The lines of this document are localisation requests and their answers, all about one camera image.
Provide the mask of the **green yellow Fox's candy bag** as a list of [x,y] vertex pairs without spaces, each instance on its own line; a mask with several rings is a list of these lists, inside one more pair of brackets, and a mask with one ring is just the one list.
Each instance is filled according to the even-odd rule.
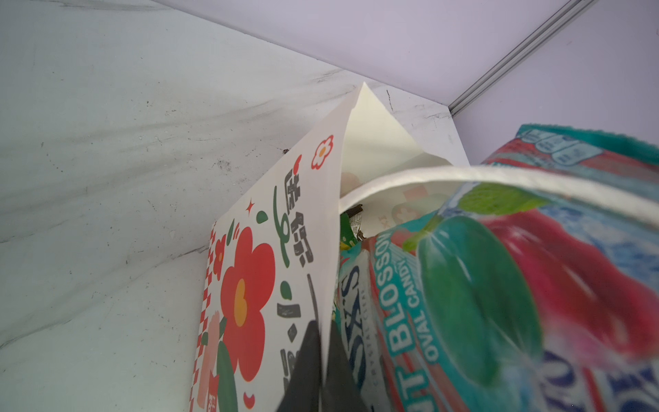
[[355,236],[347,213],[340,216],[340,249],[346,251],[357,245],[360,241]]

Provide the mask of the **teal green Fox's candy bag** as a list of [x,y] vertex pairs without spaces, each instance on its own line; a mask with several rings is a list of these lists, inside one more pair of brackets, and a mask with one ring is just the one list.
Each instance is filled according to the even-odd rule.
[[370,411],[655,411],[658,232],[468,183],[341,254],[336,329]]

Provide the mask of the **brown chocolate bar wrapper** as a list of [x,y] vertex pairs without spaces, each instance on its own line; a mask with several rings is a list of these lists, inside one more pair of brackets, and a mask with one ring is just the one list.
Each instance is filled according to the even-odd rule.
[[346,214],[348,216],[348,222],[353,232],[353,235],[359,241],[365,239],[365,236],[363,235],[363,232],[361,230],[363,211],[364,209],[362,204],[357,204],[346,211]]

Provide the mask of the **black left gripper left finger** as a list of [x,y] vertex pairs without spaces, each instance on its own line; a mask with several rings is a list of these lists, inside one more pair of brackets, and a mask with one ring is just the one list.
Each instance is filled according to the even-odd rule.
[[292,379],[276,411],[319,411],[321,383],[321,339],[319,326],[314,320],[307,326]]

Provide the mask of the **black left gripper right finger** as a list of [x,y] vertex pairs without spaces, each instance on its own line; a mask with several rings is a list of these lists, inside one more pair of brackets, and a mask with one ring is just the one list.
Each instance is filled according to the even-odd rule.
[[323,411],[367,412],[353,379],[340,332],[333,324],[329,335],[327,374],[323,385]]

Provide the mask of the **white flowered paper bag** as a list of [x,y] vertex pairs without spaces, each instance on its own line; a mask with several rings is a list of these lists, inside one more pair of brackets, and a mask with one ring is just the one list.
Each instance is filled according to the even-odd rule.
[[523,125],[480,166],[455,167],[424,152],[361,86],[215,222],[190,409],[276,411],[315,320],[323,411],[341,214],[362,204],[367,239],[439,209],[468,183],[577,200],[658,232],[653,145],[597,130]]

